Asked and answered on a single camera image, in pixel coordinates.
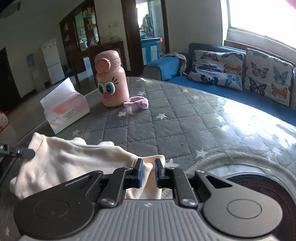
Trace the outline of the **cream white sweater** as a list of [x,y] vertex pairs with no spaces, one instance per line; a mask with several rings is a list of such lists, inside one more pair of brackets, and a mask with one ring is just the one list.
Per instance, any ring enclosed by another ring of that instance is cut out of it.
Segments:
[[135,167],[139,156],[111,141],[88,145],[82,138],[65,140],[34,133],[29,148],[35,156],[25,159],[10,191],[20,200],[92,171],[111,174],[121,167]]

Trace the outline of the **round black stove plate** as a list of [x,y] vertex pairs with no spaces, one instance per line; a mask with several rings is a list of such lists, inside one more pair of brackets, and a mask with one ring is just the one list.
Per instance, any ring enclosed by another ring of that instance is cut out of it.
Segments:
[[224,151],[192,165],[201,216],[233,240],[295,240],[295,176],[255,154]]

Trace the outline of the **white tissue box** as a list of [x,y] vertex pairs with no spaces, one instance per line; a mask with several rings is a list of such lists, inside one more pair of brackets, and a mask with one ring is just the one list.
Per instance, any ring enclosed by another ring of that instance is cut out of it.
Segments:
[[75,90],[70,78],[41,99],[40,103],[55,134],[90,113],[85,96]]

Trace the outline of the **white refrigerator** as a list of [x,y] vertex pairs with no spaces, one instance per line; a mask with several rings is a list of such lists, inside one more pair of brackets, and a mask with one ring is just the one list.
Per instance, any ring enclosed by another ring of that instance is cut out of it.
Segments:
[[41,51],[48,71],[50,83],[54,85],[65,78],[56,40],[52,39],[41,45]]

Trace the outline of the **blue sofa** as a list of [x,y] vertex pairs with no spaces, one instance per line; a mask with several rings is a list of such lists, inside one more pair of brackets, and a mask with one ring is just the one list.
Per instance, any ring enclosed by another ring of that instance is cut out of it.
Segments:
[[295,66],[253,48],[191,43],[144,66],[145,78],[204,90],[295,125]]

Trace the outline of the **pink cartoon water bottle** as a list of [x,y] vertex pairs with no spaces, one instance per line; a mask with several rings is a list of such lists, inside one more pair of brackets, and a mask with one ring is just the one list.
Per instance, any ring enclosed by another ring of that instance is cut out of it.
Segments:
[[106,107],[123,105],[129,97],[125,70],[115,50],[101,52],[95,56],[96,81],[102,102]]

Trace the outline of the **butterfly cushion left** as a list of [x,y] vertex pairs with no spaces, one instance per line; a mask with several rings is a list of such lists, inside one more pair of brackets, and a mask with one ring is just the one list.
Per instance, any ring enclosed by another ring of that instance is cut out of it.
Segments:
[[241,53],[195,50],[188,78],[241,91],[243,62]]

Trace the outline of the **butterfly cushion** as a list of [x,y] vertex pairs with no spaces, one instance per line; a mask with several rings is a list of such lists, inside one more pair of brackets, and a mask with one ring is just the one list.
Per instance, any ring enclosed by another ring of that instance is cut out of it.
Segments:
[[241,53],[195,50],[188,78],[241,91],[243,62]]
[[270,98],[284,106],[290,105],[293,66],[255,49],[246,49],[244,88]]

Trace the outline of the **blue plastic cabinet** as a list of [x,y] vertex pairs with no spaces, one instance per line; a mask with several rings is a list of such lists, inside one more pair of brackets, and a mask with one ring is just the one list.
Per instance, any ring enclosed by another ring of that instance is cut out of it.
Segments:
[[144,38],[140,40],[144,65],[160,58],[160,45],[162,42],[163,39],[160,37]]

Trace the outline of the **dark wooden cabinet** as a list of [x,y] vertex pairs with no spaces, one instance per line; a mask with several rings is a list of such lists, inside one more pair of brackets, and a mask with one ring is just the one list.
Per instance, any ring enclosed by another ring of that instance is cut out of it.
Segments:
[[121,57],[121,66],[127,70],[123,41],[109,40],[102,44],[97,25],[94,1],[83,1],[59,23],[68,66],[81,89],[78,74],[86,70],[84,59],[89,58],[91,70],[95,70],[97,54],[116,50]]

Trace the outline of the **butterfly cushion right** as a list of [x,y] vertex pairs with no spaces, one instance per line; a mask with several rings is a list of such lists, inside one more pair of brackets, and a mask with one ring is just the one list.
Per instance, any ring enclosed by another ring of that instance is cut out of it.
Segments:
[[284,106],[290,105],[293,66],[255,49],[246,49],[244,88],[270,98]]

